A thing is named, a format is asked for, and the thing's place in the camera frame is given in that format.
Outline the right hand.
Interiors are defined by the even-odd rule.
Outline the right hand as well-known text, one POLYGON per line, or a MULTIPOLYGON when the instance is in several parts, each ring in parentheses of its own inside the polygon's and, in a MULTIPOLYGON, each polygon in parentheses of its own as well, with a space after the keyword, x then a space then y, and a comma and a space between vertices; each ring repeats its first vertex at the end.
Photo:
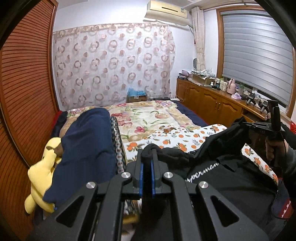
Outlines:
POLYGON ((282 167, 287 159, 289 148, 287 141, 271 141, 267 137, 265 139, 265 147, 267 160, 273 162, 276 167, 282 167))

